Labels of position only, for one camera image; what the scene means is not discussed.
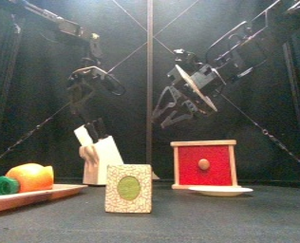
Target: red object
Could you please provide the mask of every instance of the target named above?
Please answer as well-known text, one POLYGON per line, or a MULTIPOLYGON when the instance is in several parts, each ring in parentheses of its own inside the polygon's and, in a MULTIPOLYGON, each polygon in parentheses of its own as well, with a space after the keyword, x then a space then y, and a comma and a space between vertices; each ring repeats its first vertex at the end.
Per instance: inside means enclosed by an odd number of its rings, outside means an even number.
POLYGON ((173 189, 237 186, 234 140, 174 141, 170 144, 174 147, 173 189))
POLYGON ((227 146, 179 147, 179 184, 231 186, 231 171, 227 146), (210 162, 210 168, 201 170, 199 159, 210 162))

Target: wooden frame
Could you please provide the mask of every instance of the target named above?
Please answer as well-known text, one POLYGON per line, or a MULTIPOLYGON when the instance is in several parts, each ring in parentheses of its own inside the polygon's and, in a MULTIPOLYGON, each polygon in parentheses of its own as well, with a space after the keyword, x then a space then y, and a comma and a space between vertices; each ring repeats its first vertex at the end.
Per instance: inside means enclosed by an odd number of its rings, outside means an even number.
MULTIPOLYGON (((173 184, 173 189, 187 189, 189 187, 194 186, 235 186, 237 187, 237 167, 235 167, 235 154, 234 154, 234 146, 237 144, 235 140, 199 140, 199 141, 173 141, 170 142, 170 145, 174 149, 174 184, 173 184), (207 178, 211 173, 217 174, 217 171, 213 169, 209 169, 203 173, 201 173, 199 169, 197 168, 197 164, 199 161, 191 161, 191 166, 190 169, 198 170, 197 176, 198 182, 197 183, 186 183, 183 180, 186 180, 187 175, 183 174, 185 170, 183 168, 183 163, 185 163, 185 156, 181 158, 181 150, 182 148, 189 149, 189 152, 197 151, 197 148, 201 147, 207 147, 209 150, 219 150, 223 149, 225 153, 222 155, 222 170, 223 175, 226 175, 227 178, 223 178, 225 181, 221 181, 218 178, 218 175, 214 175, 213 181, 210 183, 206 182, 203 178, 207 178)), ((202 158, 205 157, 203 151, 199 149, 199 155, 193 155, 189 154, 190 157, 195 158, 202 158)), ((210 166, 217 166, 218 163, 221 163, 221 158, 219 159, 213 159, 213 164, 210 166)))

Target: cable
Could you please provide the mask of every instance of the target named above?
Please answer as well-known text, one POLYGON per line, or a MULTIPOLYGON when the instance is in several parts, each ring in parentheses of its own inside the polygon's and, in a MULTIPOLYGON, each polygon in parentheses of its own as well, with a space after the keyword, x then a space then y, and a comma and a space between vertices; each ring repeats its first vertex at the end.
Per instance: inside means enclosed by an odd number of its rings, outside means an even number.
MULTIPOLYGON (((124 10, 124 8, 116 3, 115 0, 112 0, 112 2, 118 5, 118 7, 124 11, 124 13, 128 15, 128 17, 136 22, 136 24, 139 25, 139 27, 147 31, 147 29, 142 26, 140 22, 135 19, 135 17, 131 15, 131 13, 128 13, 127 10, 124 10)), ((193 2, 193 4, 179 13, 179 15, 165 25, 165 27, 154 34, 153 38, 158 41, 158 43, 165 47, 165 49, 174 54, 174 51, 163 44, 163 42, 159 41, 159 39, 157 38, 157 36, 159 35, 159 33, 175 22, 175 20, 189 11, 189 9, 191 9, 191 7, 199 2, 199 0, 195 0, 193 2)), ((112 70, 122 64, 124 63, 124 61, 138 52, 139 49, 142 49, 142 47, 147 44, 147 42, 144 42, 127 56, 126 58, 122 59, 122 61, 108 70, 108 73, 112 72, 112 70)))
POLYGON ((15 142, 15 144, 12 146, 8 147, 8 149, 4 151, 4 153, 0 155, 0 158, 3 158, 6 155, 8 155, 8 153, 14 150, 14 148, 26 140, 28 139, 34 133, 42 128, 42 126, 44 124, 47 124, 52 119, 54 117, 58 115, 58 113, 60 113, 60 111, 67 108, 70 105, 70 103, 67 103, 54 114, 51 117, 48 117, 36 127, 35 129, 32 129, 28 133, 26 133, 20 139, 15 142))
POLYGON ((50 43, 55 43, 55 44, 59 44, 59 43, 60 43, 60 42, 58 42, 58 41, 51 40, 50 38, 47 38, 47 37, 43 35, 42 32, 39 33, 39 35, 42 36, 42 38, 43 38, 47 42, 50 42, 50 43))
POLYGON ((293 14, 297 10, 300 10, 300 1, 287 9, 287 13, 293 14))
POLYGON ((267 136, 267 138, 273 141, 273 143, 287 152, 287 154, 291 156, 291 158, 300 163, 300 158, 295 157, 295 155, 287 150, 286 146, 282 144, 282 142, 269 133, 269 131, 259 126, 259 124, 249 117, 249 115, 239 109, 239 107, 227 99, 227 97, 219 93, 218 90, 215 90, 218 95, 223 98, 223 100, 234 107, 234 109, 241 113, 241 115, 261 129, 262 134, 267 136))

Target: black table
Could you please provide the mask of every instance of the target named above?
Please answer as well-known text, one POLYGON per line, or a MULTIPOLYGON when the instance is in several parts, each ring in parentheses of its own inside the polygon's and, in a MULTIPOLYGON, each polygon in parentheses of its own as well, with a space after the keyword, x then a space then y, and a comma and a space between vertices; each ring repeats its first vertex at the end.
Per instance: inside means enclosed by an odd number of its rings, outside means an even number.
POLYGON ((154 182, 151 214, 104 212, 104 187, 0 212, 0 242, 300 242, 300 188, 203 196, 154 182))

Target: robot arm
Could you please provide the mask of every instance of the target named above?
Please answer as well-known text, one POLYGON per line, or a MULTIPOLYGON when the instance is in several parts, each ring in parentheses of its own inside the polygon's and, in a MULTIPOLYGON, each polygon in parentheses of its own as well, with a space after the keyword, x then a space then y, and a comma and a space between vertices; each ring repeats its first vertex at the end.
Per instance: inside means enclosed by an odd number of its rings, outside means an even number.
POLYGON ((0 8, 52 30, 63 43, 86 46, 92 59, 102 57, 99 35, 91 33, 79 24, 63 19, 47 9, 40 9, 26 0, 0 0, 0 8))
POLYGON ((273 53, 270 50, 287 41, 298 28, 300 1, 286 9, 283 1, 278 0, 250 23, 239 23, 213 43, 203 63, 194 53, 183 49, 174 50, 177 65, 167 73, 171 86, 162 92, 153 122, 165 128, 191 119, 197 113, 209 116, 215 112, 209 96, 265 62, 269 53, 273 53))
POLYGON ((83 113, 86 102, 95 95, 96 83, 116 96, 123 95, 126 90, 119 80, 98 66, 87 66, 76 69, 67 79, 67 92, 71 103, 71 112, 75 115, 83 113))

